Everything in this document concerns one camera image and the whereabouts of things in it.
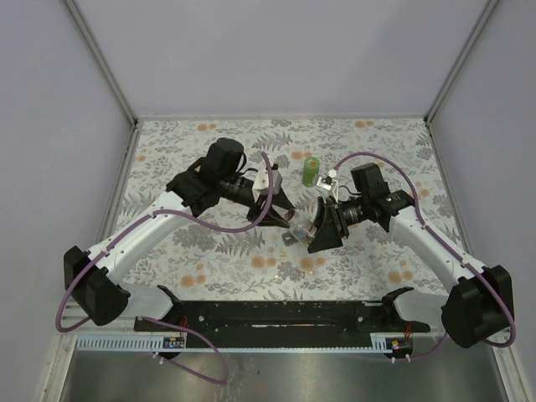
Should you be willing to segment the right aluminium corner post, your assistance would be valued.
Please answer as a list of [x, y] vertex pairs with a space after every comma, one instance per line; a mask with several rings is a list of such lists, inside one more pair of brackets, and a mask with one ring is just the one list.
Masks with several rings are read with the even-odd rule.
[[476, 22], [473, 24], [445, 79], [443, 80], [440, 89], [436, 93], [428, 111], [424, 114], [424, 122], [427, 127], [430, 127], [433, 120], [437, 117], [442, 104], [451, 92], [451, 89], [455, 85], [458, 76], [461, 74], [465, 64], [468, 62], [473, 50], [476, 48], [481, 36], [487, 28], [487, 25], [491, 22], [501, 3], [501, 0], [487, 0], [485, 2]]

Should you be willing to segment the grey weekly pill organizer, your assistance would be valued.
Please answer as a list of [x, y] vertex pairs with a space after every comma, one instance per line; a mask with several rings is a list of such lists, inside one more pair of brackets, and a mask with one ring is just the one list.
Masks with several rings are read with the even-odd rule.
[[284, 233], [282, 235], [282, 240], [286, 246], [294, 245], [299, 242], [292, 234], [290, 233]]

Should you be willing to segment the floral table mat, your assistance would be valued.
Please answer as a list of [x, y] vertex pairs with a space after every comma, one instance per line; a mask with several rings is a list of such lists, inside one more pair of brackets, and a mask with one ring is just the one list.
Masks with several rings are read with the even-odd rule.
[[[353, 190], [352, 168], [376, 162], [392, 190], [415, 190], [426, 217], [452, 241], [461, 239], [430, 134], [420, 118], [143, 121], [116, 227], [149, 207], [176, 174], [221, 137], [243, 144], [248, 170], [269, 155], [281, 170], [289, 199], [306, 216], [314, 214], [320, 194], [302, 184], [306, 158], [318, 158], [322, 170], [339, 166], [343, 197]], [[239, 228], [247, 225], [245, 214], [246, 208], [221, 200], [201, 220]], [[182, 299], [195, 300], [372, 300], [402, 286], [444, 291], [410, 248], [376, 224], [354, 225], [343, 247], [314, 255], [300, 244], [286, 246], [282, 235], [280, 228], [225, 234], [188, 223], [145, 254], [126, 281], [164, 285]]]

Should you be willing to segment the left aluminium corner post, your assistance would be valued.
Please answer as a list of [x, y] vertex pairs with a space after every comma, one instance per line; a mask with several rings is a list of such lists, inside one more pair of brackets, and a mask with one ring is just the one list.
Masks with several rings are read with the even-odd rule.
[[80, 38], [88, 50], [101, 78], [104, 80], [108, 90], [118, 105], [121, 114], [124, 116], [130, 127], [136, 126], [138, 123], [137, 115], [113, 74], [80, 5], [75, 0], [61, 0], [60, 3], [73, 22], [76, 31], [80, 35]]

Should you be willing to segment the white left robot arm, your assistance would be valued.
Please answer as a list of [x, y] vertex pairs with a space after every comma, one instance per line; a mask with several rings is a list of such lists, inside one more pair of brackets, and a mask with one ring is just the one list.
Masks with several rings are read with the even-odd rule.
[[[124, 229], [88, 250], [78, 246], [67, 250], [65, 294], [56, 313], [56, 327], [61, 332], [67, 330], [62, 318], [69, 299], [85, 313], [83, 322], [98, 327], [115, 321], [127, 310], [152, 315], [164, 331], [178, 327], [182, 312], [173, 305], [166, 290], [125, 285], [123, 280], [148, 251], [184, 224], [195, 223], [225, 234], [241, 234], [257, 226], [287, 227], [276, 209], [291, 210], [293, 205], [281, 188], [278, 165], [266, 154], [262, 158], [265, 164], [257, 168], [255, 178], [246, 178], [240, 171], [247, 161], [242, 144], [222, 137], [209, 147], [205, 156], [177, 174]], [[248, 209], [246, 226], [224, 228], [199, 218], [222, 198]]]

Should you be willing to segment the aluminium corner post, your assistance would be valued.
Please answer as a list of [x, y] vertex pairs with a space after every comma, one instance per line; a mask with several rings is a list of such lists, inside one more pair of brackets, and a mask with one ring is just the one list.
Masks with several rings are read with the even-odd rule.
[[487, 0], [485, 2], [476, 22], [473, 24], [445, 79], [443, 80], [440, 89], [436, 93], [428, 111], [424, 114], [424, 122], [427, 127], [430, 127], [433, 120], [437, 117], [442, 104], [451, 92], [451, 89], [455, 85], [458, 76], [461, 74], [465, 64], [468, 62], [473, 50], [476, 48], [481, 36], [487, 28], [487, 25], [491, 22], [501, 3], [501, 0]]
[[88, 50], [101, 78], [104, 80], [108, 90], [118, 105], [121, 114], [124, 116], [130, 127], [136, 126], [138, 123], [137, 115], [113, 74], [80, 5], [75, 0], [61, 0], [60, 3], [73, 22], [76, 31], [80, 35], [80, 38]]

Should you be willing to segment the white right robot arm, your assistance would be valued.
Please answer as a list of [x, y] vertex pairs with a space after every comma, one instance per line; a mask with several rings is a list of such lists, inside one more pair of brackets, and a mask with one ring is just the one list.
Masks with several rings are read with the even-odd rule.
[[398, 332], [410, 322], [425, 323], [445, 331], [462, 348], [514, 329], [512, 279], [502, 266], [488, 267], [450, 241], [405, 191], [389, 189], [377, 164], [356, 167], [351, 174], [359, 195], [347, 201], [318, 199], [308, 253], [343, 246], [350, 226], [370, 221], [412, 249], [447, 293], [392, 292], [393, 303], [381, 311], [387, 329]]

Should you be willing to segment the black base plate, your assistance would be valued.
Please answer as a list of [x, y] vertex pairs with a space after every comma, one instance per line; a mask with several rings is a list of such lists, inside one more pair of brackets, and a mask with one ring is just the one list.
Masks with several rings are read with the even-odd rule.
[[296, 328], [319, 332], [428, 333], [430, 326], [407, 322], [391, 302], [376, 301], [180, 301], [163, 318], [164, 322], [194, 330], [212, 342], [218, 333], [278, 328], [290, 332]]

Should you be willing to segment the green pill bottle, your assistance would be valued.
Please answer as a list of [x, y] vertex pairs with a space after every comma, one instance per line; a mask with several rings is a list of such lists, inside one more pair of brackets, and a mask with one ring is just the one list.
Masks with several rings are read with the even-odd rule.
[[316, 184], [317, 175], [317, 169], [304, 168], [301, 178], [302, 184], [306, 187], [313, 187]]

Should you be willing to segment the green bottle cap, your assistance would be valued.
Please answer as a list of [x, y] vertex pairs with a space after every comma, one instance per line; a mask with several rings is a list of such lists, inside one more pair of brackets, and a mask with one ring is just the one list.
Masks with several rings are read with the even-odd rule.
[[303, 169], [305, 173], [317, 173], [320, 168], [320, 160], [316, 157], [308, 157], [304, 160]]

